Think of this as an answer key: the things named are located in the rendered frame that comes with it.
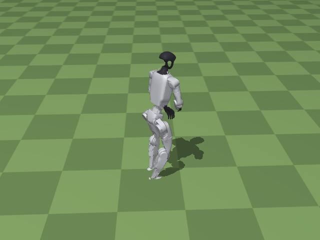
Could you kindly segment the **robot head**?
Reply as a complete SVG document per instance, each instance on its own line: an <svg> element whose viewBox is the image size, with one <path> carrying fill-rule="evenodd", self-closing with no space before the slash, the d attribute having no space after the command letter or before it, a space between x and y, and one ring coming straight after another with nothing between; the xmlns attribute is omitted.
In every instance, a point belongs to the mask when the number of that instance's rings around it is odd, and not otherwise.
<svg viewBox="0 0 320 240"><path fill-rule="evenodd" d="M168 69L171 69L173 67L176 56L169 51L165 51L160 54L159 58L165 61L165 65L162 66L162 68L159 71L157 71L157 73L161 75L168 75ZM168 66L168 61L171 61L170 67Z"/></svg>

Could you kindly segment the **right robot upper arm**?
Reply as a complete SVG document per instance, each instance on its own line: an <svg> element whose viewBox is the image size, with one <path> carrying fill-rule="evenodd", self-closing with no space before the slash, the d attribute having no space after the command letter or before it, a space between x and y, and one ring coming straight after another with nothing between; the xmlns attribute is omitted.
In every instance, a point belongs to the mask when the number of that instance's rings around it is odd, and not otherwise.
<svg viewBox="0 0 320 240"><path fill-rule="evenodd" d="M174 104L176 106L181 106L183 104L181 98L181 91L180 91L180 82L177 78L169 77L167 79L169 87L172 89L173 95L175 97Z"/></svg>

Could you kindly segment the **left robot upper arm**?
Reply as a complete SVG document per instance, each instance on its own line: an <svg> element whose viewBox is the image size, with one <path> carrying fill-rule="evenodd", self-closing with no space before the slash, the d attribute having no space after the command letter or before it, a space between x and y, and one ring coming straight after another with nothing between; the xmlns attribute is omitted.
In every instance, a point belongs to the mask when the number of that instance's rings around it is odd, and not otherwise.
<svg viewBox="0 0 320 240"><path fill-rule="evenodd" d="M155 70L152 70L149 72L149 84L148 84L148 92L150 93L150 88L151 88L151 81L152 81L152 75L153 75L153 72L156 71L157 69Z"/></svg>

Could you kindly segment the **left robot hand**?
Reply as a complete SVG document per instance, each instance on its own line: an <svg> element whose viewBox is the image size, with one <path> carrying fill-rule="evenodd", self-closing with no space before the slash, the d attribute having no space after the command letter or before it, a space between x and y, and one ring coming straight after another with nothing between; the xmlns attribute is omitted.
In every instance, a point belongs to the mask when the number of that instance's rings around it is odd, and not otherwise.
<svg viewBox="0 0 320 240"><path fill-rule="evenodd" d="M163 107L163 109L164 109L164 111L167 113L167 115L168 115L168 119L170 118L174 118L175 117L175 112L174 112L174 110L172 110L170 107L167 107L167 105L164 105L164 107Z"/></svg>

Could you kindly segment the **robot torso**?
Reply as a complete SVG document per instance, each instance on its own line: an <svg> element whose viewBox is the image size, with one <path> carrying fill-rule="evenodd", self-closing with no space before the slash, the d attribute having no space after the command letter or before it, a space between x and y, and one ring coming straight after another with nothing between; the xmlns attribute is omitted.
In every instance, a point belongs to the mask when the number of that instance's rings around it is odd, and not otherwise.
<svg viewBox="0 0 320 240"><path fill-rule="evenodd" d="M161 70L161 68L159 68ZM150 101L155 104L152 109L147 112L146 119L154 126L156 120L163 119L162 109L167 106L172 95L172 89L169 87L168 78L173 77L171 73L167 71L166 75L157 73L155 70L152 74L150 85ZM174 77L173 77L174 78Z"/></svg>

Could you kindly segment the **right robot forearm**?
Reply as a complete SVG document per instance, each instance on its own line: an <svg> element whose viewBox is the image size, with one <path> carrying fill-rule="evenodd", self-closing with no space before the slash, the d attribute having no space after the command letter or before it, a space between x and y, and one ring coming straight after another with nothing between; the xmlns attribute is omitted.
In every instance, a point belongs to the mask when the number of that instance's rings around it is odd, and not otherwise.
<svg viewBox="0 0 320 240"><path fill-rule="evenodd" d="M182 103L183 103L183 99L181 99L181 100L182 100ZM183 106L183 104L179 105L179 106L174 105L175 109L180 109L182 106Z"/></svg>

